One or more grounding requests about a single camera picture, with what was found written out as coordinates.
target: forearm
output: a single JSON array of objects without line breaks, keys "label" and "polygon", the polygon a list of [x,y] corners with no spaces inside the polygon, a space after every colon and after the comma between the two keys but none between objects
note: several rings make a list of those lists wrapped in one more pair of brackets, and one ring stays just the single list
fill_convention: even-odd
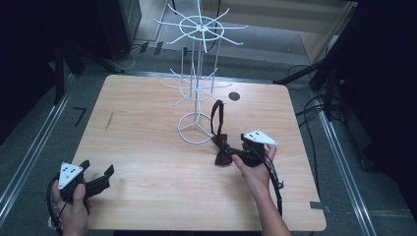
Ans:
[{"label": "forearm", "polygon": [[265,236],[291,235],[281,215],[270,197],[269,191],[255,196],[260,215],[261,226]]}]

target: background table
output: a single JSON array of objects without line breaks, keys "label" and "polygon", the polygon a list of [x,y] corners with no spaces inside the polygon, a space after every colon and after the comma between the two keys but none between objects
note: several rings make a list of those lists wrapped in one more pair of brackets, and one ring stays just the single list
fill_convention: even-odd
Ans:
[{"label": "background table", "polygon": [[[89,159],[87,181],[114,164],[111,187],[93,197],[90,228],[260,230],[239,169],[214,165],[218,149],[212,141],[191,145],[179,137],[178,121],[194,111],[194,102],[173,106],[182,95],[161,83],[178,86],[179,80],[110,76],[104,83],[73,161]],[[232,91],[239,100],[228,98]],[[232,83],[213,95],[226,103],[222,133],[232,147],[241,148],[240,134],[256,129],[279,142],[274,165],[285,185],[280,192],[290,230],[324,230],[323,211],[310,208],[320,200],[287,88]],[[209,114],[213,104],[203,101],[203,112]],[[209,121],[203,125],[209,129]]]}]

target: gray floor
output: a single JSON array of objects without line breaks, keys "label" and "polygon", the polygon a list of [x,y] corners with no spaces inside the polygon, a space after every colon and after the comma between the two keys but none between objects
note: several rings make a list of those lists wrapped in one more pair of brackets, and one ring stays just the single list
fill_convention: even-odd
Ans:
[{"label": "gray floor", "polygon": [[[175,1],[177,9],[190,7],[188,1]],[[162,29],[159,40],[169,41],[168,33],[172,29]],[[296,36],[296,32],[288,34],[279,31],[277,36],[287,42],[287,45],[276,46],[274,58],[264,48],[265,43],[259,39],[250,39],[250,35],[238,36],[236,40],[244,41],[239,48],[233,47],[226,54],[219,57],[219,79],[244,81],[249,83],[271,83],[272,80],[282,79],[288,75],[288,70],[294,65],[305,65],[307,56],[301,51],[302,45]],[[269,34],[269,41],[274,39],[274,34]],[[179,59],[181,53],[176,51],[174,45],[164,44],[160,54],[154,55],[154,48],[149,48],[145,53],[135,51],[132,55],[135,58],[135,65],[127,71],[128,75],[148,75],[145,72],[169,73],[169,68],[178,71],[180,68]],[[298,48],[287,51],[285,48]],[[251,51],[251,57],[246,58],[247,53],[241,50]],[[213,56],[207,56],[207,62],[212,62]],[[120,66],[128,67],[133,61],[127,55],[125,59],[115,62]],[[44,140],[41,149],[31,156],[35,156],[32,163],[25,157],[28,156],[30,146],[35,140],[38,131],[42,128],[43,122],[48,118],[50,111],[54,108],[52,101],[54,90],[46,94],[37,106],[15,129],[9,139],[0,147],[1,170],[1,192],[7,193],[14,174],[21,163],[25,163],[30,169],[27,171],[28,179],[23,181],[22,189],[15,199],[8,212],[2,212],[0,235],[54,235],[54,232],[47,228],[47,211],[44,203],[45,188],[49,179],[59,169],[62,161],[71,162],[78,143],[87,125],[90,113],[92,112],[95,100],[99,94],[105,77],[108,75],[103,69],[89,62],[86,63],[87,70],[83,76],[75,76],[68,81],[74,81],[73,89],[70,90],[68,100],[62,108],[62,114],[56,120],[54,127],[51,127],[50,134]],[[296,67],[289,71],[294,73],[303,67]],[[308,89],[307,83],[310,77],[305,76],[300,80],[288,85],[291,100],[296,112],[302,111],[306,102],[315,94]],[[74,107],[87,109],[87,114],[76,127],[75,124],[80,118],[80,111]],[[299,123],[304,118],[298,117]],[[412,218],[409,210],[399,194],[396,184],[384,173],[369,173],[364,171],[359,161],[359,153],[353,145],[349,133],[343,124],[332,121],[331,125],[337,133],[337,140],[343,150],[344,159],[352,173],[353,179],[360,191],[365,206],[370,214],[371,220],[378,235],[417,235],[417,224]],[[361,229],[360,220],[355,213],[355,204],[351,201],[349,191],[346,189],[345,180],[340,172],[335,153],[328,141],[328,135],[323,126],[323,120],[319,114],[315,119],[310,120],[309,127],[314,140],[317,157],[317,172],[320,187],[321,200],[326,207],[325,215],[328,227],[323,232],[316,232],[315,235],[366,235]],[[315,171],[315,161],[311,137],[306,126],[300,128],[304,145],[312,166]],[[5,199],[2,197],[0,206],[4,206]],[[112,235],[111,231],[91,231],[90,235]],[[294,232],[294,235],[310,235],[310,232]]]}]

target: white wire display rack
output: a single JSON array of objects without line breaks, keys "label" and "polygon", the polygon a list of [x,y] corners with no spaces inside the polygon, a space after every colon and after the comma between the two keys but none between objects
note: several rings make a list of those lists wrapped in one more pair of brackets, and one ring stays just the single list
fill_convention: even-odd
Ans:
[{"label": "white wire display rack", "polygon": [[[181,74],[175,73],[172,69],[171,72],[180,78],[180,85],[178,87],[164,85],[169,88],[179,89],[180,93],[182,94],[182,98],[179,99],[177,102],[175,102],[173,105],[179,104],[184,99],[189,99],[195,102],[194,111],[191,113],[188,113],[184,115],[179,123],[178,123],[178,133],[180,137],[190,143],[190,144],[202,144],[210,140],[211,138],[211,132],[208,131],[202,124],[201,119],[209,119],[210,117],[202,112],[201,108],[201,102],[204,100],[207,100],[209,98],[216,99],[213,94],[214,88],[219,88],[214,86],[214,79],[215,79],[215,73],[217,71],[217,59],[218,59],[218,52],[220,49],[220,42],[224,39],[230,43],[233,43],[235,45],[241,45],[242,42],[236,42],[233,41],[227,37],[224,36],[224,33],[226,30],[240,30],[244,29],[247,26],[244,27],[230,27],[226,28],[224,27],[219,20],[225,16],[229,9],[227,9],[223,14],[218,16],[215,19],[202,16],[201,14],[201,8],[200,8],[200,0],[197,0],[198,5],[198,12],[199,14],[197,16],[189,16],[186,17],[180,12],[174,10],[169,4],[168,7],[177,15],[181,16],[183,19],[180,21],[179,24],[173,24],[173,23],[165,23],[160,22],[156,19],[154,19],[157,23],[161,25],[167,25],[167,26],[173,26],[178,27],[179,30],[182,32],[182,35],[177,37],[171,42],[167,42],[168,44],[172,44],[180,40],[181,38],[189,37],[193,39],[193,46],[191,50],[191,71],[189,75],[184,74],[184,50],[181,55]],[[214,67],[212,72],[208,76],[203,76],[203,65],[204,65],[204,56],[208,53],[208,46],[207,44],[209,42],[214,43],[217,41],[217,48],[215,52],[215,61],[214,61]],[[185,120],[188,120],[187,118],[193,118],[192,122],[189,122],[187,124]],[[185,135],[186,131],[195,131],[200,130],[203,132],[204,137],[202,140],[199,141],[192,141],[190,138],[187,138]]]}]

